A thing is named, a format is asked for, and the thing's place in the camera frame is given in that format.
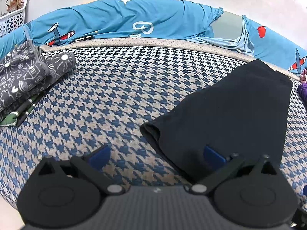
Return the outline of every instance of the blue gripper pad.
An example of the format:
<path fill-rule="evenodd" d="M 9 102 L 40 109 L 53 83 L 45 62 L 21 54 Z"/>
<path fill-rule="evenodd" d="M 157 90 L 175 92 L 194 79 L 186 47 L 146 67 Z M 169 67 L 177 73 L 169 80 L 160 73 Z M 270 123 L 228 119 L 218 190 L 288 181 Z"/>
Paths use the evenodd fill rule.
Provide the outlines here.
<path fill-rule="evenodd" d="M 219 169 L 227 162 L 226 158 L 209 146 L 206 146 L 204 149 L 204 160 L 213 170 Z"/>
<path fill-rule="evenodd" d="M 101 171 L 111 158 L 111 149 L 107 145 L 100 147 L 94 152 L 90 153 L 84 160 L 94 169 Z"/>
<path fill-rule="evenodd" d="M 305 185 L 305 187 L 303 188 L 303 195 L 307 196 L 307 185 Z"/>

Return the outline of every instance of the silver screw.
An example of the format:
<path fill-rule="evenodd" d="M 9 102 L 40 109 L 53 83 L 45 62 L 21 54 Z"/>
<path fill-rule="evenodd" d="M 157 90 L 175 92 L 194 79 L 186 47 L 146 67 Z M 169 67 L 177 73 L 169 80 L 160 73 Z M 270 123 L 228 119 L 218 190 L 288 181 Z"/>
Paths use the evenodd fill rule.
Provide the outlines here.
<path fill-rule="evenodd" d="M 204 193 L 207 191 L 207 187 L 202 184 L 195 184 L 191 187 L 194 193 Z"/>
<path fill-rule="evenodd" d="M 124 188 L 121 185 L 112 184 L 107 187 L 108 192 L 112 194 L 120 193 L 122 192 Z"/>

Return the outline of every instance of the purple cloth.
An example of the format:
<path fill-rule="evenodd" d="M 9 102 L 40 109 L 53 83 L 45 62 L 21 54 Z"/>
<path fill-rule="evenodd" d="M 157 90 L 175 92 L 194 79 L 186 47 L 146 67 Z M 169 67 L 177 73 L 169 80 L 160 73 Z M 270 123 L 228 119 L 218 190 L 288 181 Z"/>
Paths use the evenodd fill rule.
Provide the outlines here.
<path fill-rule="evenodd" d="M 297 92 L 302 98 L 305 106 L 307 106 L 307 83 L 298 85 Z"/>

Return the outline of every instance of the white letter print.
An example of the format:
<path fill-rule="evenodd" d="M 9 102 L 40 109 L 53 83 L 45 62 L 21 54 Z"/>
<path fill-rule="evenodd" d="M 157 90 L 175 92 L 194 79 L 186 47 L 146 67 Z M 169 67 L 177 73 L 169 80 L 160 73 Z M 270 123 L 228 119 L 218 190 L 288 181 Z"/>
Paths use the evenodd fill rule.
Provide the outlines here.
<path fill-rule="evenodd" d="M 150 25 L 150 29 L 148 31 L 145 31 L 144 29 L 148 28 L 148 27 L 145 27 L 145 25 L 143 25 L 141 27 L 136 27 L 136 25 L 138 25 L 138 24 L 148 24 L 148 25 Z M 151 22 L 135 22 L 135 23 L 133 23 L 132 27 L 133 27 L 134 30 L 138 30 L 138 29 L 142 30 L 142 33 L 144 33 L 144 34 L 151 34 L 154 30 L 154 25 Z"/>
<path fill-rule="evenodd" d="M 129 37 L 141 37 L 141 34 L 131 34 Z"/>

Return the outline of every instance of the white star print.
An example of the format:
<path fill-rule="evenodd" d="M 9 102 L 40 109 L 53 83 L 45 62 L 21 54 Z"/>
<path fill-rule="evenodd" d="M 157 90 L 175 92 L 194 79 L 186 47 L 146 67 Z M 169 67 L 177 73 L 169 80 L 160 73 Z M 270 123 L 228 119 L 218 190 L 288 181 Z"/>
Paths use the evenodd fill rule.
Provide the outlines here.
<path fill-rule="evenodd" d="M 132 0 L 121 0 L 120 2 L 124 2 L 125 6 L 126 6 L 126 3 L 129 2 L 129 1 L 132 1 Z"/>

